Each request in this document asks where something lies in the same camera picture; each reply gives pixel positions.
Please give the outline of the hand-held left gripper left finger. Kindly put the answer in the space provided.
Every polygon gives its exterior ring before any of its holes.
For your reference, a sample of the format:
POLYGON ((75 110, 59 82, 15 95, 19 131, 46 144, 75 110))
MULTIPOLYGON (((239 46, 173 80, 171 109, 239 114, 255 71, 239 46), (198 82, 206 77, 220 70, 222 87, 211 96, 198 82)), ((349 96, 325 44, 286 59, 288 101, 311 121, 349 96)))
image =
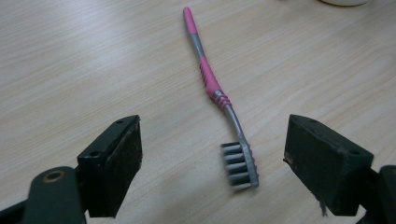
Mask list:
POLYGON ((78 155, 90 217, 115 217, 143 159, 140 118, 118 119, 78 155))

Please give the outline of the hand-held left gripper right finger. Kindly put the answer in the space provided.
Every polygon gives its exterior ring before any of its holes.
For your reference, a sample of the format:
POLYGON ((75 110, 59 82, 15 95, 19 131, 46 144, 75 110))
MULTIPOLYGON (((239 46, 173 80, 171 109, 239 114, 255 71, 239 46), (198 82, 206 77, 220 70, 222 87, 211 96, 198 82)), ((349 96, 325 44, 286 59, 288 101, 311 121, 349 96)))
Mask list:
POLYGON ((336 216, 354 216, 358 185, 374 155, 321 122, 289 117, 284 161, 321 205, 336 216))

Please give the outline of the pink and grey toothbrush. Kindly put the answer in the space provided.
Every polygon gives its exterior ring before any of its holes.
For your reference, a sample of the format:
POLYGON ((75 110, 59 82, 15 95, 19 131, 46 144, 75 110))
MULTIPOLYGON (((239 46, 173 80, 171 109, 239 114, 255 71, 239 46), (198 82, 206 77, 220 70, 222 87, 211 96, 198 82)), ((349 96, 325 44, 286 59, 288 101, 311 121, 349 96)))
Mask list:
POLYGON ((250 145, 233 110, 230 98, 224 93, 218 83, 205 56, 205 51, 189 7, 183 8, 183 19, 191 45, 197 55, 205 92, 224 112, 237 139, 236 142, 220 146, 229 183, 235 191, 249 188, 256 189, 260 185, 260 181, 250 145))

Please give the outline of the white cup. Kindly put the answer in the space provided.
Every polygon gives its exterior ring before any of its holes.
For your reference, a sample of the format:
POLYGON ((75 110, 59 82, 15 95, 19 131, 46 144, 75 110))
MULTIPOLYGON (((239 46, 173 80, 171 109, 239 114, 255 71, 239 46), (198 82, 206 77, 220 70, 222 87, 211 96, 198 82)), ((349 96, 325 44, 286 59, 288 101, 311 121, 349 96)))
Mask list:
POLYGON ((330 4, 338 7, 356 7, 364 5, 368 0, 319 0, 326 4, 330 4))

